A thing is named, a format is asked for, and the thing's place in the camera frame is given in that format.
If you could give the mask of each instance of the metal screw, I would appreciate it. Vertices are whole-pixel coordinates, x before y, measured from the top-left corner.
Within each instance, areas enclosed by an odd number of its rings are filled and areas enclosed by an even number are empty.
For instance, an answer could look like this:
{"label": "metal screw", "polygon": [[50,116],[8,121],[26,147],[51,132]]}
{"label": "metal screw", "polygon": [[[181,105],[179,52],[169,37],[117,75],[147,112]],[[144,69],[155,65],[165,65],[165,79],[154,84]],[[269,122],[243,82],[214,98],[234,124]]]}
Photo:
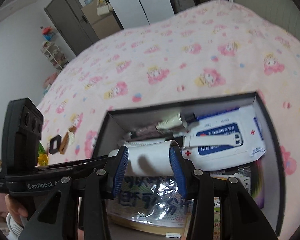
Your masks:
{"label": "metal screw", "polygon": [[61,182],[62,183],[68,183],[70,181],[70,178],[69,177],[63,177],[62,179],[61,179]]}
{"label": "metal screw", "polygon": [[203,174],[202,170],[196,169],[193,171],[194,175],[201,176]]}
{"label": "metal screw", "polygon": [[233,184],[236,184],[236,183],[238,182],[238,179],[235,178],[235,177],[230,177],[230,178],[229,178],[229,181],[230,181],[231,183],[233,183]]}
{"label": "metal screw", "polygon": [[105,175],[106,171],[103,169],[97,170],[97,175],[101,176],[101,175]]}

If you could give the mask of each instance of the sleeve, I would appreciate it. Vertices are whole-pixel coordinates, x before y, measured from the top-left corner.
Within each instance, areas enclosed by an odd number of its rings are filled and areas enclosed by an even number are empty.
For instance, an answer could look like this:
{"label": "sleeve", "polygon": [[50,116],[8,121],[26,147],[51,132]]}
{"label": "sleeve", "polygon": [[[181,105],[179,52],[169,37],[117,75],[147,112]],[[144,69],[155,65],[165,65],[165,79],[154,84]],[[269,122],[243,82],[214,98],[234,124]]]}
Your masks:
{"label": "sleeve", "polygon": [[7,236],[8,240],[17,240],[23,228],[17,222],[14,221],[10,213],[7,215],[7,225],[10,230],[10,233]]}

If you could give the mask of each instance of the blue gripper pad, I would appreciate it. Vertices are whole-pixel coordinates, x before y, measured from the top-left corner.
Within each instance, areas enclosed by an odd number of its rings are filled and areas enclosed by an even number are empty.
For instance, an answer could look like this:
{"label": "blue gripper pad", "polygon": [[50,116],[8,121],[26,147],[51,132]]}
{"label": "blue gripper pad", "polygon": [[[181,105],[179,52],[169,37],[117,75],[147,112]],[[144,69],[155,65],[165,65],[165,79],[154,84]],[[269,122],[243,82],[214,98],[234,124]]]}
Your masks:
{"label": "blue gripper pad", "polygon": [[115,197],[121,190],[121,185],[124,179],[124,174],[126,172],[126,168],[128,165],[128,160],[129,160],[129,151],[128,148],[125,146],[120,147],[118,155],[120,154],[120,150],[122,150],[121,148],[124,147],[122,156],[121,156],[121,160],[120,163],[118,165],[117,171],[114,175],[113,178],[113,188],[112,188],[112,195],[113,197]]}
{"label": "blue gripper pad", "polygon": [[183,198],[187,196],[186,190],[186,177],[181,169],[181,165],[179,163],[177,153],[174,148],[170,149],[169,152],[170,165],[173,170],[174,177],[177,182],[178,192],[182,195]]}

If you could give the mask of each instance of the cartoon print blanket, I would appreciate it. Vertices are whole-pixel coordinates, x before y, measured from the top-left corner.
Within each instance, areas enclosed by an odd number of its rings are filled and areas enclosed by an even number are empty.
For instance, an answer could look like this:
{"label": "cartoon print blanket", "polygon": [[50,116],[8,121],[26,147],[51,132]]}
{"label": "cartoon print blanket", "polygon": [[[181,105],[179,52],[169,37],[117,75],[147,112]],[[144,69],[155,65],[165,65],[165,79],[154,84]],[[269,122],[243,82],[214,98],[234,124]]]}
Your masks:
{"label": "cartoon print blanket", "polygon": [[42,145],[74,125],[74,143],[49,163],[89,158],[107,110],[256,90],[281,144],[288,239],[300,224],[300,42],[238,4],[210,1],[83,51],[38,106]]}

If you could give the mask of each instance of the door handle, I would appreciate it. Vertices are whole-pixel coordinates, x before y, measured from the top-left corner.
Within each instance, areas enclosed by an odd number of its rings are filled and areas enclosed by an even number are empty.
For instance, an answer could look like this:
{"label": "door handle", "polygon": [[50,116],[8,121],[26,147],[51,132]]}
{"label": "door handle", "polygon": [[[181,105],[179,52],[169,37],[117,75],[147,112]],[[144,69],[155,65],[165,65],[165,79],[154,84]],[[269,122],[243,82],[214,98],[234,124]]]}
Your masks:
{"label": "door handle", "polygon": [[82,15],[82,20],[80,20],[79,22],[84,21],[85,23],[88,23],[88,20],[86,19],[86,17],[84,15]]}

